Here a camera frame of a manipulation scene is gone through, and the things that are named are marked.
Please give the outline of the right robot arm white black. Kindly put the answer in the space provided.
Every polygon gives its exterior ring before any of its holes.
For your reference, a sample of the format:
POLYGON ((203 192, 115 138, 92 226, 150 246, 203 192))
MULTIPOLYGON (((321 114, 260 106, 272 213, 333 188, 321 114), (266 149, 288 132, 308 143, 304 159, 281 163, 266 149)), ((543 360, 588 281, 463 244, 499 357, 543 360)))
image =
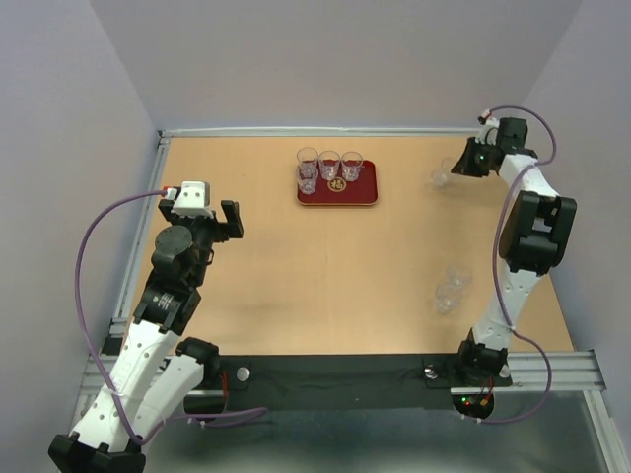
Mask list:
POLYGON ((468 138, 454 174, 485 177, 496 173, 508 186, 492 249, 494 294, 478 322, 461 342, 454 360, 465 384, 506 375, 511 341, 532 290, 565 254, 578 205, 557 192, 526 145, 528 125, 517 117, 484 111, 480 129, 468 138))

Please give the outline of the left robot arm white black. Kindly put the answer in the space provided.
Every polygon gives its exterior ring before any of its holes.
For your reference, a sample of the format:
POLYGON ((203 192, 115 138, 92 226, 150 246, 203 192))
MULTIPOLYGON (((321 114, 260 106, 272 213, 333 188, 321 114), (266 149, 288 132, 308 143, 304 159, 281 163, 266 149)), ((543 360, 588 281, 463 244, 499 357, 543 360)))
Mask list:
POLYGON ((92 406, 68 435, 56 436, 48 455, 61 472, 140 472, 142 451, 194 386, 219 376, 215 345, 181 337, 197 309, 216 243, 241 238, 237 202, 224 200, 220 222, 208 205, 165 197, 168 226, 155 238, 152 270, 120 354, 92 406))

